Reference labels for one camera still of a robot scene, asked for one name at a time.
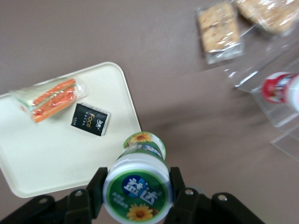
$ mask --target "carrot stick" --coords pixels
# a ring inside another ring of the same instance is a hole
[[[54,86],[52,89],[46,91],[44,94],[42,94],[41,96],[37,97],[34,101],[33,101],[33,105],[38,105],[41,102],[43,102],[46,98],[52,96],[55,92],[60,91],[61,89],[70,86],[70,85],[74,85],[76,83],[75,79],[69,79],[66,80],[65,82],[59,83],[58,85]]]
[[[57,94],[55,97],[50,99],[48,102],[44,103],[40,107],[33,110],[33,114],[42,115],[46,110],[49,110],[49,108],[52,105],[56,105],[63,97],[66,97],[69,93],[72,93],[75,91],[75,87],[71,86],[69,88],[66,88],[65,90],[61,91],[59,94]]]
[[[34,115],[33,119],[36,123],[54,115],[55,113],[61,111],[62,109],[68,107],[69,105],[71,105],[72,103],[74,103],[77,99],[77,96],[73,95],[71,97],[70,100],[68,100],[67,102],[64,103],[60,103],[59,105],[52,107],[50,110],[45,111],[42,115]]]

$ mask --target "clear plastic container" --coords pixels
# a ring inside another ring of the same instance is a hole
[[[270,122],[284,133],[272,144],[299,161],[299,112],[294,97],[297,89],[293,88],[286,103],[270,102],[262,94],[263,83],[270,75],[282,71],[299,73],[299,27],[288,35],[266,37],[252,26],[242,36],[244,54],[222,62],[221,67],[232,84],[251,94]]]

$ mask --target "plastic bag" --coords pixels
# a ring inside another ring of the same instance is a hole
[[[208,64],[240,56],[244,44],[237,25],[237,11],[230,1],[197,10],[201,42]]]
[[[86,96],[84,85],[76,83],[74,78],[67,77],[56,78],[31,87],[9,91],[9,93],[18,101],[23,111],[29,112],[36,123]]]
[[[298,0],[234,0],[241,15],[272,34],[287,34],[299,16]]]

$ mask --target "brown table surface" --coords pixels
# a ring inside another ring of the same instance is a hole
[[[142,130],[208,197],[229,192],[268,224],[297,224],[299,163],[248,93],[202,56],[204,0],[2,0],[0,94],[101,62],[123,69]],[[241,29],[248,24],[241,24]],[[29,199],[0,173],[0,219]],[[58,200],[69,190],[55,192]],[[117,223],[103,208],[93,223]]]

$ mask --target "red and white bottle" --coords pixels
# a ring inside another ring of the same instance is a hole
[[[266,78],[261,90],[267,101],[287,104],[299,112],[299,73],[274,73]]]

